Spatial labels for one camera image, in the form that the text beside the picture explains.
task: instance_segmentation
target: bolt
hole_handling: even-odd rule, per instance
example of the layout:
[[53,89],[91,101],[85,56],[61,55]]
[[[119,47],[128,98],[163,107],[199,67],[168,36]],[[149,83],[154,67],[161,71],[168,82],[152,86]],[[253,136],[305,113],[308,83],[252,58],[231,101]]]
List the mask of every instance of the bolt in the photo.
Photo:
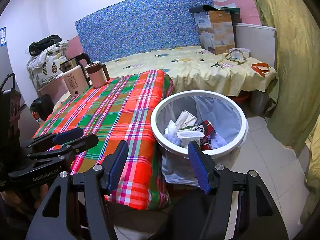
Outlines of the bolt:
[[100,164],[97,164],[97,165],[93,166],[93,170],[95,170],[95,171],[99,171],[101,169],[102,169],[102,166]]
[[256,171],[249,171],[251,177],[257,177],[258,173]]
[[224,169],[224,166],[222,164],[216,164],[215,168],[218,171],[222,171]]
[[66,177],[68,175],[68,173],[66,172],[66,171],[63,171],[63,172],[61,172],[60,174],[59,174],[59,176],[61,177],[61,178],[64,178],[64,177]]

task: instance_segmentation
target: cardboard box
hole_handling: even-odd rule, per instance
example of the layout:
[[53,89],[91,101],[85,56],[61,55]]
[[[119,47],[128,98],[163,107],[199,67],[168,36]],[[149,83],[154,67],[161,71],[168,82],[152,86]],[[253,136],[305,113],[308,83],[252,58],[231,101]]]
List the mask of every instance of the cardboard box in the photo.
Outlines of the cardboard box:
[[193,14],[201,47],[213,54],[228,53],[235,47],[231,15],[228,11],[205,11]]

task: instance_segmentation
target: black backpack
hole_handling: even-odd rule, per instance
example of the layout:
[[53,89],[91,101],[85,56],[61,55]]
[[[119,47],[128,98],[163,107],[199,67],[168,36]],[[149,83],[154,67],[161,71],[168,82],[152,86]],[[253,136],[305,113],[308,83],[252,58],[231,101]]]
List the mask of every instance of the black backpack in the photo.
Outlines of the black backpack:
[[51,35],[41,41],[31,43],[31,45],[29,45],[29,53],[33,57],[38,56],[42,51],[60,41],[62,41],[62,39],[58,35]]

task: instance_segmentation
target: blue gripper pad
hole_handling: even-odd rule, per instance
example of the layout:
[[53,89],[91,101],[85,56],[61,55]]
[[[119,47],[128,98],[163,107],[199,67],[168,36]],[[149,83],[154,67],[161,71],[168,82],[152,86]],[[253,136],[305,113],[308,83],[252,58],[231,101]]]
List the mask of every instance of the blue gripper pad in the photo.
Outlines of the blue gripper pad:
[[196,143],[196,141],[191,141],[188,144],[188,157],[192,166],[192,169],[196,175],[200,188],[209,194],[211,187],[209,184],[209,174],[202,162],[200,155],[203,155],[202,150]]
[[55,138],[52,140],[52,143],[55,145],[62,145],[64,143],[73,141],[75,139],[78,139],[83,136],[83,130],[80,127],[74,128],[69,131],[65,131],[62,133],[59,133],[55,136]]
[[109,173],[109,185],[108,185],[109,192],[112,192],[118,187],[125,162],[127,161],[127,158],[128,158],[128,153],[129,153],[128,143],[126,141],[120,141],[120,143],[118,144],[118,147],[114,152],[114,154],[117,155],[117,158]]

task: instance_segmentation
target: orange belt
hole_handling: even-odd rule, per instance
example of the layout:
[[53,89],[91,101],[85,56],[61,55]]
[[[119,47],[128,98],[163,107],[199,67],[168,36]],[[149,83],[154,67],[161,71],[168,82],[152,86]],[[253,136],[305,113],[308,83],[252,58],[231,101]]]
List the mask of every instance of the orange belt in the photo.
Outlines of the orange belt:
[[255,72],[258,72],[261,76],[265,77],[265,73],[269,72],[270,71],[270,67],[267,63],[262,63],[262,62],[259,62],[257,64],[252,64],[251,65],[251,68],[255,71]]

